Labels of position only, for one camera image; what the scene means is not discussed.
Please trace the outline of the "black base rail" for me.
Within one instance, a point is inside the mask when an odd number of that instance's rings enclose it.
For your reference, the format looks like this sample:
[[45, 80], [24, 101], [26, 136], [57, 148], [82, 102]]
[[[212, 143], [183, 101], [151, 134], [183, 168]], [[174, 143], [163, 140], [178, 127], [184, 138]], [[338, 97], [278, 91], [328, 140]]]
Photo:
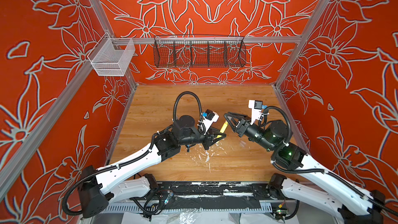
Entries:
[[160, 181], [158, 188], [150, 190], [144, 197], [137, 198], [140, 205], [152, 196], [160, 196], [163, 214], [177, 211], [230, 213], [292, 213], [297, 201], [283, 196], [271, 196], [267, 182], [249, 181]]

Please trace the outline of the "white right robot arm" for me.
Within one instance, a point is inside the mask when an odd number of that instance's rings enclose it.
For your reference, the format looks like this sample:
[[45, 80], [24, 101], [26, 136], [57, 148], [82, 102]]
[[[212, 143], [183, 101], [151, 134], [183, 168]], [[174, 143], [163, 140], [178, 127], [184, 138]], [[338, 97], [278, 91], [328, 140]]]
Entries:
[[383, 194], [350, 183], [291, 144], [291, 123], [282, 110], [279, 112], [283, 120], [271, 121], [268, 126], [257, 125], [247, 115], [224, 115], [234, 133], [272, 153], [271, 164], [282, 173], [273, 175], [270, 192], [316, 207], [344, 224], [382, 224]]

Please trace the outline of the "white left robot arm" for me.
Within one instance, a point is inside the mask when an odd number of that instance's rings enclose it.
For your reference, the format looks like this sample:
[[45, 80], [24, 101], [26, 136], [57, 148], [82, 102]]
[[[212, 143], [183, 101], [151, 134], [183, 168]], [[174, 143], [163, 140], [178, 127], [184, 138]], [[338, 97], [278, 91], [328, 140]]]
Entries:
[[208, 150], [210, 146], [227, 136], [225, 133], [227, 123], [224, 123], [221, 129], [211, 126], [217, 120], [217, 115], [212, 119], [204, 119], [200, 127], [196, 128], [194, 119], [183, 115], [164, 130], [156, 132], [151, 142], [136, 153], [98, 169], [93, 166], [86, 167], [79, 181], [70, 189], [77, 190], [81, 210], [72, 211], [63, 206], [63, 211], [67, 215], [90, 218], [105, 210], [112, 202], [144, 197], [158, 187], [151, 174], [133, 180], [124, 189], [120, 184], [142, 170], [179, 154], [183, 146], [190, 149], [200, 144]]

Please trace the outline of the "yellow marker pen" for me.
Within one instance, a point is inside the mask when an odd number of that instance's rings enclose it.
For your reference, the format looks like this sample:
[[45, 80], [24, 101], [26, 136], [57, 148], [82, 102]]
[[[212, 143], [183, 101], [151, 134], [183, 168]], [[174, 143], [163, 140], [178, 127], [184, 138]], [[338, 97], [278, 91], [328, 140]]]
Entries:
[[228, 123], [225, 122], [225, 123], [223, 124], [222, 128], [220, 129], [220, 132], [221, 132], [221, 133], [224, 133], [225, 130], [227, 129], [227, 127], [228, 127]]

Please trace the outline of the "aluminium right floor rail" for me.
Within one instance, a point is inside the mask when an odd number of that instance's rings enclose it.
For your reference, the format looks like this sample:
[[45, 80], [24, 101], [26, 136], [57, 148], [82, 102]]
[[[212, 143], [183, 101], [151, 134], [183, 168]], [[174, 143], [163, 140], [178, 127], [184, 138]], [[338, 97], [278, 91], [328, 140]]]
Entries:
[[309, 154], [309, 150], [299, 131], [298, 125], [292, 117], [280, 89], [273, 86], [273, 90], [280, 104], [280, 108], [284, 111], [290, 122], [292, 139], [288, 146], [284, 146], [280, 150], [275, 151], [272, 155], [272, 165], [281, 172], [301, 175], [310, 181], [316, 176], [324, 175], [326, 169]]

